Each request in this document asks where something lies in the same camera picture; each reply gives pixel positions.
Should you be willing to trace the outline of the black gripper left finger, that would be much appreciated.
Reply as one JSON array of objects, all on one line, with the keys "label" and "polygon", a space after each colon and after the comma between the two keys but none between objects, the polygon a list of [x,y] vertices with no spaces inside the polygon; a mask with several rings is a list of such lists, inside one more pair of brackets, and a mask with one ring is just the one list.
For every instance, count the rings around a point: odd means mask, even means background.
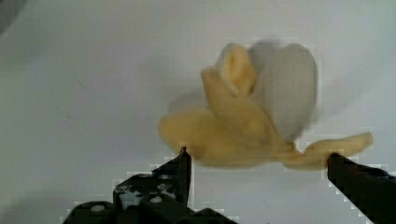
[{"label": "black gripper left finger", "polygon": [[182,147],[172,160],[149,174],[136,174],[113,189],[113,203],[119,209],[138,206],[146,196],[166,195],[187,204],[191,187],[191,155]]}]

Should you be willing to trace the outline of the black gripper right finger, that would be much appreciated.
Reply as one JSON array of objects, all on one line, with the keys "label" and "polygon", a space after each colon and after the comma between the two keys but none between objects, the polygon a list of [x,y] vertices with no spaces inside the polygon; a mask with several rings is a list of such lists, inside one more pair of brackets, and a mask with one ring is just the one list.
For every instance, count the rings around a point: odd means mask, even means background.
[{"label": "black gripper right finger", "polygon": [[388,172],[341,154],[327,159],[327,177],[374,224],[396,223],[396,181]]}]

